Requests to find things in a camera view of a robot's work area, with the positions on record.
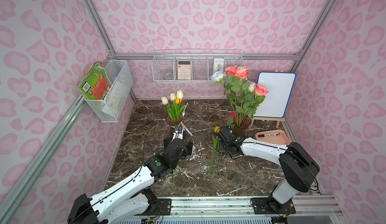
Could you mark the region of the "yellow artificial tulip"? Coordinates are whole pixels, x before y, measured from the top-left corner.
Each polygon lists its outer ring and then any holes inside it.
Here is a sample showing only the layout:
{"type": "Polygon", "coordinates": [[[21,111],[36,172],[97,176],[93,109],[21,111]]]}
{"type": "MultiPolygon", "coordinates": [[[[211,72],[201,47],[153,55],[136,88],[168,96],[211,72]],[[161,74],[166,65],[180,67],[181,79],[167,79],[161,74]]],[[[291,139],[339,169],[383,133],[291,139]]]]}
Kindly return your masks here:
{"type": "Polygon", "coordinates": [[[213,156],[212,156],[212,162],[208,171],[209,175],[213,175],[215,171],[220,170],[220,164],[222,160],[222,153],[220,152],[220,138],[216,135],[220,132],[220,128],[217,126],[214,129],[215,135],[212,135],[212,141],[213,141],[213,156]]]}

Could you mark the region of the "white artificial tulip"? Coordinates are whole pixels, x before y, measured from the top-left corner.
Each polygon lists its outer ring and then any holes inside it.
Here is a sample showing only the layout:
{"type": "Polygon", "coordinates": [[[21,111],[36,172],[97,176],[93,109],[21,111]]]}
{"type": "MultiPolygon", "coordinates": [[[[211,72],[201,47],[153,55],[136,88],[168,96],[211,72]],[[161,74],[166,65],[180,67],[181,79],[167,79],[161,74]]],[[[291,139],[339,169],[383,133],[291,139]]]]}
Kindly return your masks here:
{"type": "Polygon", "coordinates": [[[174,122],[177,122],[178,121],[178,106],[177,104],[175,103],[175,100],[176,100],[176,95],[174,93],[171,93],[170,95],[170,100],[171,100],[171,109],[172,109],[172,112],[173,112],[173,118],[174,118],[174,122]]]}
{"type": "MultiPolygon", "coordinates": [[[[181,99],[183,101],[183,97],[184,97],[183,91],[182,90],[178,90],[177,91],[177,98],[181,99]]],[[[178,117],[180,117],[180,115],[182,114],[182,112],[185,109],[185,107],[182,106],[182,102],[181,102],[181,104],[177,104],[177,106],[178,106],[178,111],[177,111],[178,117]]]]}

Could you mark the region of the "pink artificial tulip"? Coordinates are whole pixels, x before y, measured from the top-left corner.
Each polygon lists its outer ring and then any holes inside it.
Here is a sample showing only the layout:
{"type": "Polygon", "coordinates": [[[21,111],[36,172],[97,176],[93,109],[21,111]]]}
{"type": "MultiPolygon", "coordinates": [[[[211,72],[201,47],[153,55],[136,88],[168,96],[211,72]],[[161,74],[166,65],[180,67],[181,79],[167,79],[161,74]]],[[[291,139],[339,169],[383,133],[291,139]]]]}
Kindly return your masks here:
{"type": "Polygon", "coordinates": [[[166,106],[167,112],[168,112],[168,115],[169,115],[169,118],[170,118],[171,120],[174,120],[174,118],[173,118],[173,112],[172,112],[172,109],[171,109],[171,106],[170,106],[170,104],[169,104],[168,99],[167,99],[166,97],[162,97],[162,98],[161,98],[161,102],[162,102],[162,104],[163,104],[164,106],[166,106]]]}

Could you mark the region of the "white artificial rose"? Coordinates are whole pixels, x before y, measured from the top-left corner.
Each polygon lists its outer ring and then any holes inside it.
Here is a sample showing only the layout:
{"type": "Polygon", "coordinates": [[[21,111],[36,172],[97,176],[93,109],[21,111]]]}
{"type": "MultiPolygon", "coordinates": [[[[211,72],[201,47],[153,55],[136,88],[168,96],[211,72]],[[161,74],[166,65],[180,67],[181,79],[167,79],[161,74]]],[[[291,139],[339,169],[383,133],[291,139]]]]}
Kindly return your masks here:
{"type": "Polygon", "coordinates": [[[247,83],[249,83],[248,91],[251,92],[251,93],[254,93],[255,92],[256,83],[251,82],[251,81],[248,81],[247,83]]]}
{"type": "MultiPolygon", "coordinates": [[[[220,84],[223,87],[223,89],[225,90],[225,77],[226,77],[225,71],[218,71],[218,72],[214,73],[211,76],[211,80],[213,82],[215,82],[216,84],[220,84]]],[[[231,104],[231,107],[232,107],[232,110],[233,110],[233,117],[236,117],[235,120],[236,120],[236,124],[237,124],[237,110],[236,110],[237,102],[236,102],[236,96],[234,98],[234,102],[230,103],[230,104],[231,104]]]]}

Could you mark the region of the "pink artificial rose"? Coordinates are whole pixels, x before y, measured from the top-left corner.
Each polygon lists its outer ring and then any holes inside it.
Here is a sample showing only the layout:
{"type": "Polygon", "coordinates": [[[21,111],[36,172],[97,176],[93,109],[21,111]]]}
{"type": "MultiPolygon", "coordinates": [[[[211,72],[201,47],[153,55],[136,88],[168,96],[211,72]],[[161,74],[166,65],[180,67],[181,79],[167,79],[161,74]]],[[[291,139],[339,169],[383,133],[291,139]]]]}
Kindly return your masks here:
{"type": "Polygon", "coordinates": [[[237,84],[236,84],[237,80],[235,77],[236,70],[237,70],[237,67],[233,66],[233,67],[227,67],[226,71],[225,71],[226,77],[225,77],[225,90],[224,91],[225,91],[225,95],[227,96],[230,103],[233,103],[234,98],[235,98],[235,91],[232,90],[232,87],[237,86],[237,84]]]}
{"type": "Polygon", "coordinates": [[[245,78],[247,77],[249,73],[249,68],[248,67],[238,67],[236,69],[235,75],[234,75],[234,85],[235,85],[235,96],[236,96],[236,102],[237,102],[237,125],[240,126],[242,122],[242,104],[243,104],[243,99],[242,99],[242,85],[244,83],[245,78]]]}

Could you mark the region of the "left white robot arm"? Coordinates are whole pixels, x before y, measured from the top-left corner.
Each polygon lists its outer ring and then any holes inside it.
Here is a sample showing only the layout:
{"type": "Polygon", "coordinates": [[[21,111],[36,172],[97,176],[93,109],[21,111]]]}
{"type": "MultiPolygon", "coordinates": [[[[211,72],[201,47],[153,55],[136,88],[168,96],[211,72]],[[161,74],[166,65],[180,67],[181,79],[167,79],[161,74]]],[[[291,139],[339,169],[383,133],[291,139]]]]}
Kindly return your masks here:
{"type": "Polygon", "coordinates": [[[180,160],[190,156],[193,143],[180,138],[150,157],[129,177],[109,189],[87,197],[82,194],[73,203],[69,224],[117,224],[124,219],[153,212],[157,197],[149,189],[159,179],[173,173],[180,160]]]}

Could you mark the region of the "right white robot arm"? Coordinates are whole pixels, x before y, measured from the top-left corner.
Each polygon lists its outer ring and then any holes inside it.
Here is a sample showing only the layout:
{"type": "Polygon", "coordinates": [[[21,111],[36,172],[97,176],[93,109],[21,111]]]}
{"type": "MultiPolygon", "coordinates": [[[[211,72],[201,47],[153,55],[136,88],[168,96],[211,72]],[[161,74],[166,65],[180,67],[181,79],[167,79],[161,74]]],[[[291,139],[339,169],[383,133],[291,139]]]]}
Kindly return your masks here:
{"type": "Polygon", "coordinates": [[[267,204],[285,205],[299,192],[307,193],[312,184],[317,183],[320,167],[297,142],[279,145],[264,141],[264,137],[235,136],[228,126],[216,128],[215,133],[221,152],[256,157],[281,167],[284,180],[269,195],[267,204]]]}

